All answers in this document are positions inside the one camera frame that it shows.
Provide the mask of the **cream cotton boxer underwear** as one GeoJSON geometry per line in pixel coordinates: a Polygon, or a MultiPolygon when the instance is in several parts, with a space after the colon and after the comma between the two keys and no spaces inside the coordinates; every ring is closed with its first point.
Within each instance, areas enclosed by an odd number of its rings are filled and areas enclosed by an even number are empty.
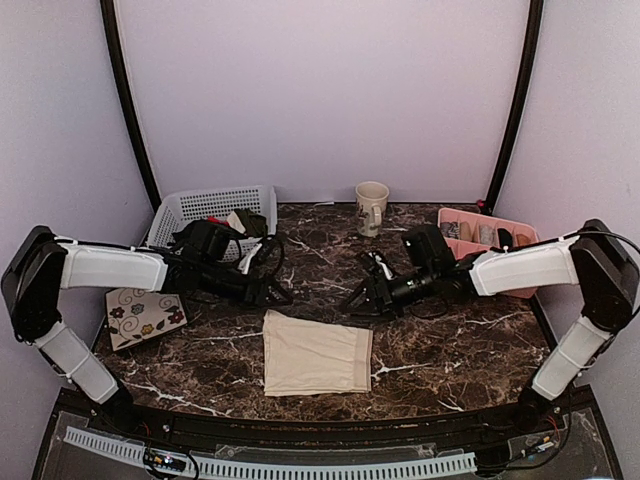
{"type": "Polygon", "coordinates": [[[264,315],[267,397],[367,393],[372,389],[370,329],[264,315]]]}

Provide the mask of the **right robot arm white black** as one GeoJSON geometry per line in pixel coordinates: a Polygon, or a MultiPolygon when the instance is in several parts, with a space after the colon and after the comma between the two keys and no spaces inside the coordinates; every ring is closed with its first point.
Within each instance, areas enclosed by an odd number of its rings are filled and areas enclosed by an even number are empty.
{"type": "Polygon", "coordinates": [[[559,285],[579,288],[578,318],[533,374],[510,413],[521,434],[534,432],[549,405],[587,369],[639,314],[639,247],[599,219],[571,233],[525,246],[491,247],[454,257],[441,230],[427,224],[407,231],[402,242],[414,268],[399,275],[378,251],[364,253],[365,278],[342,303],[360,318],[397,318],[431,297],[470,299],[559,285]]]}

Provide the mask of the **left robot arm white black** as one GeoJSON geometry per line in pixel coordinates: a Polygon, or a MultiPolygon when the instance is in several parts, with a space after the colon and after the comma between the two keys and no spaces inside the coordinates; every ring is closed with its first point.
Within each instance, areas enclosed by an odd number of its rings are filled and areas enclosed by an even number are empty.
{"type": "Polygon", "coordinates": [[[196,220],[174,233],[167,247],[126,247],[55,235],[34,227],[1,276],[1,295],[17,341],[35,347],[94,404],[120,436],[141,427],[131,395],[59,310],[61,292],[131,288],[150,293],[200,291],[247,307],[287,306],[292,295],[277,280],[284,244],[274,235],[258,239],[232,261],[230,245],[246,235],[220,223],[196,220]]]}

